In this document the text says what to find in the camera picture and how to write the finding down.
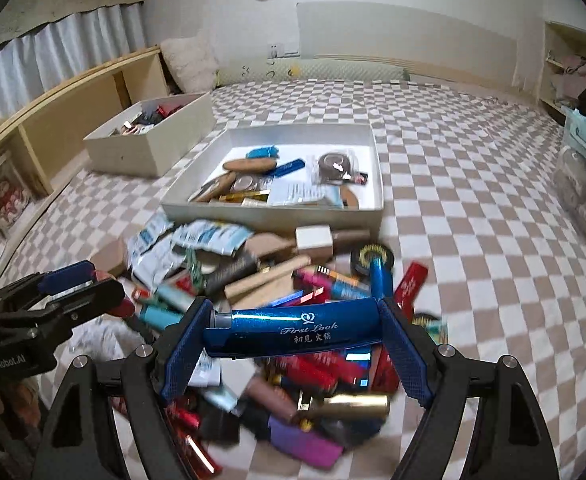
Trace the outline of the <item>blue metallic lighter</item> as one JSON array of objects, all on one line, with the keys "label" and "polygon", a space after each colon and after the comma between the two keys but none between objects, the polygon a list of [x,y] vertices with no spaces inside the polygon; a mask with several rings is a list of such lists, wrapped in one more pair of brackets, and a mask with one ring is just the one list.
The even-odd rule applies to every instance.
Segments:
[{"label": "blue metallic lighter", "polygon": [[382,340],[373,298],[214,313],[204,349],[220,359],[271,358],[341,350]]}]

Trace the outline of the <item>framed picture on shelf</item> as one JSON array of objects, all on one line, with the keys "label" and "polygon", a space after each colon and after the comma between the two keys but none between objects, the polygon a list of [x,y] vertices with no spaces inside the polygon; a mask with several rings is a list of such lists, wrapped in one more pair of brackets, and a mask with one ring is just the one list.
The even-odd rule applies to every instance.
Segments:
[{"label": "framed picture on shelf", "polygon": [[0,155],[0,232],[8,237],[32,201],[32,193],[9,152]]}]

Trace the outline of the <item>gold cylinder lipstick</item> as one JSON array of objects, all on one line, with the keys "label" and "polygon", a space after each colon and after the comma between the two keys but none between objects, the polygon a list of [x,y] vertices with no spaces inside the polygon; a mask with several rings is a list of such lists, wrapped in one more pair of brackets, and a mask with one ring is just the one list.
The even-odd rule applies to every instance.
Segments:
[{"label": "gold cylinder lipstick", "polygon": [[298,419],[365,419],[385,418],[391,400],[387,394],[340,393],[334,396],[301,396],[297,404]]}]

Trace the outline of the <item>red flat packet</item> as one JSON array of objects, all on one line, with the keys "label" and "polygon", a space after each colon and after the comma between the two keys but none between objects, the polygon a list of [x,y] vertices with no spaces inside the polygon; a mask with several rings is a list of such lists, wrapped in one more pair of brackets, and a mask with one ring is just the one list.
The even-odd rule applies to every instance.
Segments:
[{"label": "red flat packet", "polygon": [[416,261],[412,262],[395,289],[396,304],[409,322],[412,321],[413,313],[415,313],[415,298],[427,280],[427,275],[429,275],[429,269],[426,266]]}]

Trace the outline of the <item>wooden side shelf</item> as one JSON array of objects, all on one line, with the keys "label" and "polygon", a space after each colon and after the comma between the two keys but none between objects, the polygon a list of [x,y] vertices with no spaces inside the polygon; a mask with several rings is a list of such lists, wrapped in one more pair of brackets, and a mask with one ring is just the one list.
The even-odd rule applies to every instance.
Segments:
[{"label": "wooden side shelf", "polygon": [[167,96],[161,49],[104,63],[59,84],[0,120],[0,172],[13,170],[31,201],[0,229],[0,277],[24,238],[88,162],[84,137],[139,101]]}]

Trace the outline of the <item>blue white sachet packet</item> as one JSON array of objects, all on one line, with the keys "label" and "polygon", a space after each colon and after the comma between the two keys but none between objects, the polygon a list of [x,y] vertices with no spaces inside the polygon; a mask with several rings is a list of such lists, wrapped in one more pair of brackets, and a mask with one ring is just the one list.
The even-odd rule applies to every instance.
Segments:
[{"label": "blue white sachet packet", "polygon": [[199,219],[179,226],[171,240],[182,248],[233,256],[253,235],[253,231],[240,224]]}]

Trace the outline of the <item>deep cream storage box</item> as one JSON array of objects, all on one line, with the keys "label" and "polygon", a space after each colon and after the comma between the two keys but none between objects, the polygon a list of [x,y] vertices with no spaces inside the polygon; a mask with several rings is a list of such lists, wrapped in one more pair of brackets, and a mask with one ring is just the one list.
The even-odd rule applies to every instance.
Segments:
[{"label": "deep cream storage box", "polygon": [[140,101],[84,137],[92,168],[162,177],[215,125],[212,96],[179,94]]}]

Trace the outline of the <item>grey window curtain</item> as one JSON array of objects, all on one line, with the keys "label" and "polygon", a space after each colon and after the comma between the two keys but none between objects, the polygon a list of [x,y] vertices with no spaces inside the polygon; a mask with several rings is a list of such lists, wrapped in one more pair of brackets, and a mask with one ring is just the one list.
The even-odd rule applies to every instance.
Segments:
[{"label": "grey window curtain", "polygon": [[0,47],[0,120],[58,84],[147,46],[140,2],[70,14],[6,42]]}]

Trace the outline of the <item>panda cork coaster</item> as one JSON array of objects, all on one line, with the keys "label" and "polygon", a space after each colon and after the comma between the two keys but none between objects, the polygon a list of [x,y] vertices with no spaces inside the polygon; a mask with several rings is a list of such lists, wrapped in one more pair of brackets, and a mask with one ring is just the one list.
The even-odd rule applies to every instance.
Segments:
[{"label": "panda cork coaster", "polygon": [[195,191],[189,198],[189,202],[208,203],[225,195],[237,180],[237,174],[233,171],[225,172],[220,176],[205,182],[201,188]]}]

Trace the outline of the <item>gold foil stick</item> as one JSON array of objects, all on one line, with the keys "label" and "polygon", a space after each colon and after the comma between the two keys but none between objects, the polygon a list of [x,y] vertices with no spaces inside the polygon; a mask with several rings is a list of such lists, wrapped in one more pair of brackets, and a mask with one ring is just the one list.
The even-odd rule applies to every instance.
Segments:
[{"label": "gold foil stick", "polygon": [[226,195],[220,195],[217,200],[222,203],[234,203],[241,204],[243,200],[258,200],[259,202],[265,202],[268,200],[268,190],[260,191],[245,191],[239,193],[229,193]]}]

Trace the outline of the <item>checkered bed sheet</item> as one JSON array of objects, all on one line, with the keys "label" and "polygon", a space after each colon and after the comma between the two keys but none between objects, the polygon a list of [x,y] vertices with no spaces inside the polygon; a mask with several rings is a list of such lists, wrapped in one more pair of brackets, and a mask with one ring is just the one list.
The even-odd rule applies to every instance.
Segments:
[{"label": "checkered bed sheet", "polygon": [[[586,468],[586,243],[554,197],[562,130],[533,108],[425,84],[290,82],[214,91],[216,125],[164,178],[80,171],[0,278],[91,256],[144,226],[191,159],[227,128],[370,124],[384,192],[381,240],[429,267],[415,310],[442,315],[464,356],[523,365],[547,421],[561,479]],[[220,479],[388,479],[422,410],[401,388],[381,434],[322,472],[256,442],[208,445]]]}]

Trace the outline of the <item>brown tape roll centre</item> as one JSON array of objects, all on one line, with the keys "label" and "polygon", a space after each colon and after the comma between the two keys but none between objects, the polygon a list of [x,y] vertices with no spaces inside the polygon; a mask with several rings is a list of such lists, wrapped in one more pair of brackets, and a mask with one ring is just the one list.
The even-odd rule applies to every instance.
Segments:
[{"label": "brown tape roll centre", "polygon": [[261,189],[263,178],[261,176],[255,176],[255,174],[241,174],[233,185],[231,185],[231,193],[242,193],[242,192],[253,192]]}]

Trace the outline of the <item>white square cap bottle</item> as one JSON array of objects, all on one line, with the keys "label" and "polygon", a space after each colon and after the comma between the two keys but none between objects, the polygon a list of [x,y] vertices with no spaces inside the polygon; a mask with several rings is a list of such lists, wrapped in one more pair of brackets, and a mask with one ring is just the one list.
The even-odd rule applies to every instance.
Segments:
[{"label": "white square cap bottle", "polygon": [[295,230],[296,251],[311,260],[328,260],[333,256],[333,236],[329,226],[299,226]]}]

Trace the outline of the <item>pile of pink clothes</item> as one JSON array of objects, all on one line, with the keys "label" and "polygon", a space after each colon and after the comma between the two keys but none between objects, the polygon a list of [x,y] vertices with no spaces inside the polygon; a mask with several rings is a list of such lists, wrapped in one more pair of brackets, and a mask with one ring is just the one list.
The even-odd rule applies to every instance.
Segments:
[{"label": "pile of pink clothes", "polygon": [[586,58],[566,56],[561,61],[562,70],[551,76],[551,88],[555,102],[576,106],[579,96],[586,90]]}]

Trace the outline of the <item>wooden right shelf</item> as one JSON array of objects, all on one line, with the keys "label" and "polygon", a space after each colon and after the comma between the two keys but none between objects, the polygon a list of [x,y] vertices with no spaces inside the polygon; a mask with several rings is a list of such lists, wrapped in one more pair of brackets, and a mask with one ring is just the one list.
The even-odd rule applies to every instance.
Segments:
[{"label": "wooden right shelf", "polygon": [[586,31],[558,22],[544,23],[537,88],[539,107],[564,125],[564,108],[575,105],[578,94],[585,88]]}]

